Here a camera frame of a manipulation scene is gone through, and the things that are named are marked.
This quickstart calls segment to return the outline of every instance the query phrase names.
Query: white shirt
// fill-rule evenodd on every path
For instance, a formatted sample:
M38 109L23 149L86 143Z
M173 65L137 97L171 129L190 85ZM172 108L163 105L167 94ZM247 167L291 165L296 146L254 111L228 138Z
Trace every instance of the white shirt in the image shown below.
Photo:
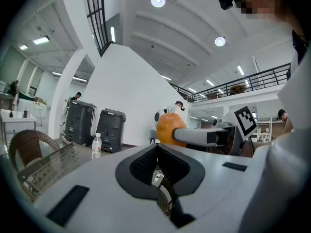
M172 104L169 107L167 107L167 113L175 113L181 116L182 110L178 105Z

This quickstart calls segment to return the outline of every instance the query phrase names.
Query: white ceiling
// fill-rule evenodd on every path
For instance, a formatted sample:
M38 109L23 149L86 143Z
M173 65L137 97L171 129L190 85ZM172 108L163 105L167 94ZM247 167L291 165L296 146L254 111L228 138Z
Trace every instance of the white ceiling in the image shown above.
M10 25L7 36L10 43L36 65L50 72L62 73L77 49L60 19L58 0L28 0ZM48 36L50 41L40 45L33 40ZM27 50L19 47L26 44ZM93 68L86 59L75 76L89 80Z
M130 41L124 41L125 44L160 74L171 78L170 82L186 89L208 89L206 79L217 85L241 78L238 65L245 75L254 74L253 56L263 71L267 66L273 68L279 62L279 65L290 62L294 54L291 31L286 26L270 20L250 19L235 7L224 11L218 0L166 0L161 8L153 7L151 0L128 1L132 9L124 10L128 18L124 26L131 30L124 30L130 34ZM276 28L277 35L271 31ZM257 44L251 54L246 54L246 44L245 51L234 56L234 61L229 57L225 65L214 61L226 59L226 49L235 48L248 39L256 42L268 33L275 35L269 45L267 41ZM225 46L215 45L218 36L226 38Z
M251 112L256 113L257 119L270 119L271 117L272 119L275 119L278 111L280 109L284 109L281 101L277 99L248 104L232 105L229 106L229 110L236 110L245 106L247 106ZM205 110L193 110L190 112L190 114L193 117L197 117L199 119L206 119L212 122L214 118L212 118L211 116L216 116L219 118L222 118L224 116L224 108L217 107Z

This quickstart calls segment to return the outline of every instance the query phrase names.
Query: wicker chair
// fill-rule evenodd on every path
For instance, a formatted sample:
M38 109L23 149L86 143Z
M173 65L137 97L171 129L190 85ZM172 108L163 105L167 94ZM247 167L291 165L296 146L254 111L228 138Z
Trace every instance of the wicker chair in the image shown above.
M47 143L55 151L60 149L52 138L42 132L36 130L21 131L13 137L9 148L9 158L16 170L16 151L18 151L24 166L32 160L42 157L39 140Z

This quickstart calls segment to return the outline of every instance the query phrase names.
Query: black slot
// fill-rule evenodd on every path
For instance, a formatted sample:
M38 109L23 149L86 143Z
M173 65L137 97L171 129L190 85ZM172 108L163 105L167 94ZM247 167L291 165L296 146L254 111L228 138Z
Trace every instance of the black slot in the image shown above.
M64 227L88 191L88 187L75 185L47 214L47 218Z
M241 171L241 172L245 172L245 170L247 169L247 166L239 165L239 164L235 164L231 162L226 162L223 164L223 166L230 168L230 169L237 170L237 171Z

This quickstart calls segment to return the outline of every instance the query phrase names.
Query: black railing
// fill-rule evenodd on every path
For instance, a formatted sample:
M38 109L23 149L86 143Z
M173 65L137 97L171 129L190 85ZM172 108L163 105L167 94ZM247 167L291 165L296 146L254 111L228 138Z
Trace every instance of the black railing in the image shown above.
M108 39L104 0L87 0L88 21L100 56L108 48Z
M291 63L288 63L279 67L275 67L273 69L245 76L243 78L227 82L225 84L221 84L197 93L189 92L186 89L178 87L174 84L171 85L188 102L204 102L286 83L286 73L290 65Z

